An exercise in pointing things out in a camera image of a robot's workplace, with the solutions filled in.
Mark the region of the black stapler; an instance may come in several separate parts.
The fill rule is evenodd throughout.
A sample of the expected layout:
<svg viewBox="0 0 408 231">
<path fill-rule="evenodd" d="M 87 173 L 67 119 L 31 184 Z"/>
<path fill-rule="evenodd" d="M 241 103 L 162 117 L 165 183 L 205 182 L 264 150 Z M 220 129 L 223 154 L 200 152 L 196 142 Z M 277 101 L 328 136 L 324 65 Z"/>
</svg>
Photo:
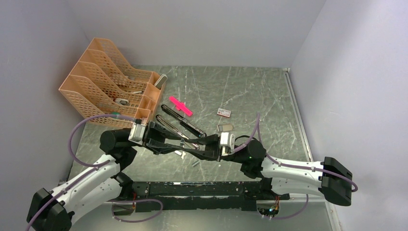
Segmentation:
<svg viewBox="0 0 408 231">
<path fill-rule="evenodd" d="M 184 127 L 187 131 L 189 131 L 191 134 L 193 134 L 197 138 L 203 138 L 207 136 L 207 134 L 202 129 L 198 128 L 192 122 L 190 122 L 189 120 L 187 120 L 186 118 L 184 118 L 183 116 L 175 112 L 173 109 L 171 109 L 167 105 L 162 104 L 161 109 L 163 112 L 170 115 L 172 118 L 176 119 L 182 127 Z M 162 115 L 157 114 L 155 118 L 157 122 L 159 122 L 161 125 L 169 129 L 173 133 L 176 133 L 182 138 L 189 139 L 187 135 L 181 132 L 178 128 L 176 128 L 173 124 L 171 124 L 168 120 L 166 120 Z"/>
</svg>

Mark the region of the brown cardboard staple tray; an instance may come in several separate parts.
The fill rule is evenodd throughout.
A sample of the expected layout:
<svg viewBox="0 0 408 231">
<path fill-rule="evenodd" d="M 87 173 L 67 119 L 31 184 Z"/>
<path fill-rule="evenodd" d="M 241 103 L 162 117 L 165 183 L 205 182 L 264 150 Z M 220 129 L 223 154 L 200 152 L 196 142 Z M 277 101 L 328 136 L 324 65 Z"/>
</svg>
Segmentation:
<svg viewBox="0 0 408 231">
<path fill-rule="evenodd" d="M 217 125 L 217 131 L 218 132 L 229 132 L 233 130 L 233 125 L 232 124 L 220 124 Z"/>
</svg>

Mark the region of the red white staple box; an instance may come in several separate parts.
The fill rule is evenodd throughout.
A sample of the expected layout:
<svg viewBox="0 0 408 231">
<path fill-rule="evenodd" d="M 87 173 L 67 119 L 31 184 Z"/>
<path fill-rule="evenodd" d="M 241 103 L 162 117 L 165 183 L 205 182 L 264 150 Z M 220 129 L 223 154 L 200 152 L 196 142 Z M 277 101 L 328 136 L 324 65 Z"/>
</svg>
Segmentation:
<svg viewBox="0 0 408 231">
<path fill-rule="evenodd" d="M 217 115 L 218 115 L 218 116 L 222 116 L 222 117 L 226 117 L 226 118 L 230 118 L 230 116 L 231 116 L 231 111 L 230 111 L 230 110 L 223 109 L 223 108 L 218 108 L 218 110 L 217 110 Z"/>
</svg>

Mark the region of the pink plastic staple remover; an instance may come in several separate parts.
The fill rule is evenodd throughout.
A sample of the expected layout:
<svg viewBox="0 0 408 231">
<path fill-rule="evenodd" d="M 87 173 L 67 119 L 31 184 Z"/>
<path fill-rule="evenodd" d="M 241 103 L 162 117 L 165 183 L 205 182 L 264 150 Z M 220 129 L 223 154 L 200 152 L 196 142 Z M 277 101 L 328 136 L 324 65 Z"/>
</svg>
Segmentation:
<svg viewBox="0 0 408 231">
<path fill-rule="evenodd" d="M 169 100 L 171 103 L 173 103 L 178 111 L 182 111 L 185 113 L 187 116 L 192 116 L 193 112 L 185 105 L 185 103 L 179 101 L 177 98 L 174 96 L 170 96 Z"/>
</svg>

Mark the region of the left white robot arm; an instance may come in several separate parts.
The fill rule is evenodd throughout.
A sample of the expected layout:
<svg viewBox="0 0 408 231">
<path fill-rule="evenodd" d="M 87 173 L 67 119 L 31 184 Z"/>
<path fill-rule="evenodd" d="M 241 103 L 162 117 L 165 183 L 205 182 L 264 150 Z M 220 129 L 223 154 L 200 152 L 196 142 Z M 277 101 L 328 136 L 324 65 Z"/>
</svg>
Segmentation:
<svg viewBox="0 0 408 231">
<path fill-rule="evenodd" d="M 129 166 L 144 143 L 145 125 L 105 131 L 100 137 L 104 154 L 94 164 L 51 191 L 42 188 L 32 199 L 27 215 L 29 230 L 68 231 L 82 216 L 107 201 L 121 203 L 133 194 L 133 181 L 122 171 Z"/>
</svg>

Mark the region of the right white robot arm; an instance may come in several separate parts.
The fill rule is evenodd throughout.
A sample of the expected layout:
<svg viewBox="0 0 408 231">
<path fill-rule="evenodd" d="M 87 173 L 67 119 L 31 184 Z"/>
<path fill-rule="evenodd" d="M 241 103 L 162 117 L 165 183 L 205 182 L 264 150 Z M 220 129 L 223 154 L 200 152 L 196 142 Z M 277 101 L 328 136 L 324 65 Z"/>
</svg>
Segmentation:
<svg viewBox="0 0 408 231">
<path fill-rule="evenodd" d="M 248 178 L 260 178 L 260 194 L 265 199 L 289 193 L 311 194 L 340 206 L 350 206 L 352 193 L 358 190 L 353 174 L 339 161 L 325 157 L 322 162 L 302 162 L 269 155 L 260 139 L 244 136 L 245 142 L 236 145 L 232 133 L 184 139 L 184 143 L 204 146 L 189 153 L 202 160 L 229 161 L 241 165 Z"/>
</svg>

